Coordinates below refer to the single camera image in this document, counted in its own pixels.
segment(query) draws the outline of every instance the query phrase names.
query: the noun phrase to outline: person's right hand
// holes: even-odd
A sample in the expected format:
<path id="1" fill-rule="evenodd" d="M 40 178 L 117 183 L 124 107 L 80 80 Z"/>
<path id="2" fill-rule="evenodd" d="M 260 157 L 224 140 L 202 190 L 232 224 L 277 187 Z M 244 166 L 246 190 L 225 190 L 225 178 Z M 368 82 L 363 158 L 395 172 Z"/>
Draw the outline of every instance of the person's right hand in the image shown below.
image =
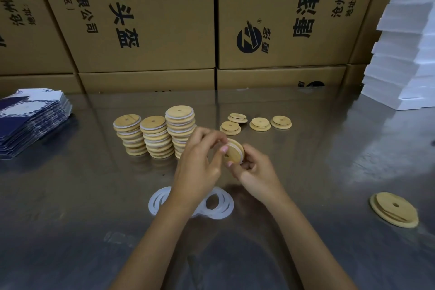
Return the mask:
<path id="1" fill-rule="evenodd" d="M 246 157 L 241 165 L 233 162 L 226 165 L 243 187 L 266 206 L 275 199 L 288 197 L 269 157 L 249 144 L 243 144 L 243 149 Z"/>

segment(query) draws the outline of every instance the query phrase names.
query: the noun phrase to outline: stack of white foam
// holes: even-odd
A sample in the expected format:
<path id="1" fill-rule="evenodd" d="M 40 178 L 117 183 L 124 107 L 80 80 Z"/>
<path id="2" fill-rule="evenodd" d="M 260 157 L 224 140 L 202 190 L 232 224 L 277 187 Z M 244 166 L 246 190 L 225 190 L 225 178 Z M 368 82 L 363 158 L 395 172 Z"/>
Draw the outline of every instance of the stack of white foam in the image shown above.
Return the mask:
<path id="1" fill-rule="evenodd" d="M 395 110 L 435 106 L 435 0 L 390 0 L 362 94 Z"/>

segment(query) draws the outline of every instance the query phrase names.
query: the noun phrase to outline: stainless steel table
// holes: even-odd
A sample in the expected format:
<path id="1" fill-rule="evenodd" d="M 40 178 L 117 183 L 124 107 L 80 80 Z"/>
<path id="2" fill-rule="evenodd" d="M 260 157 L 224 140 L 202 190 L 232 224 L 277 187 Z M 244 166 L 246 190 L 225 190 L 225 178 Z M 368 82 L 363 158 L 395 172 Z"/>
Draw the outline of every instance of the stainless steel table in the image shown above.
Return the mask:
<path id="1" fill-rule="evenodd" d="M 435 109 L 395 112 L 334 88 L 71 96 L 74 115 L 12 161 L 0 161 L 0 289 L 106 289 L 152 221 L 151 195 L 170 186 L 175 157 L 128 156 L 112 122 L 194 108 L 219 128 L 230 112 L 289 130 L 235 139 L 268 154 L 290 196 L 360 289 L 435 289 Z M 165 289 L 299 289 L 264 206 L 225 170 L 235 201 L 224 220 L 191 219 Z M 369 196 L 390 191 L 419 211 L 416 229 L 381 220 Z"/>

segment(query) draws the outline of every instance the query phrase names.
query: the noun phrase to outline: black logo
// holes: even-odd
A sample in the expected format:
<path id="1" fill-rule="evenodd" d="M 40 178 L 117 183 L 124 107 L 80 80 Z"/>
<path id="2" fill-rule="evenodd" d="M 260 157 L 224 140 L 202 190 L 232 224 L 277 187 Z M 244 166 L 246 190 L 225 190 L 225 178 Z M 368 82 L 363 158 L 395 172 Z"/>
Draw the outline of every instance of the black logo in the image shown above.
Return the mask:
<path id="1" fill-rule="evenodd" d="M 243 53 L 255 52 L 261 46 L 261 31 L 246 21 L 247 27 L 237 35 L 237 47 Z"/>

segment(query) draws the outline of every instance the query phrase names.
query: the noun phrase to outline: hand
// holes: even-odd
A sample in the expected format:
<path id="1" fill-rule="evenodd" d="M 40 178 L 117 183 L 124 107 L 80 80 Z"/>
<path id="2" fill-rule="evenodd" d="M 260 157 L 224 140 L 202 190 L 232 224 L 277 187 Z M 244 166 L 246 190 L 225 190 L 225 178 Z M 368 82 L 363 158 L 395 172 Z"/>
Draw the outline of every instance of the hand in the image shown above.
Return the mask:
<path id="1" fill-rule="evenodd" d="M 269 157 L 248 144 L 244 144 L 243 149 L 245 162 L 241 165 L 227 163 L 227 167 L 243 187 L 266 207 L 275 199 L 288 197 Z"/>
<path id="2" fill-rule="evenodd" d="M 190 136 L 175 171 L 174 183 L 168 199 L 176 199 L 192 212 L 210 193 L 220 177 L 222 159 L 228 146 L 222 146 L 209 163 L 207 154 L 217 142 L 228 143 L 221 131 L 197 127 Z"/>

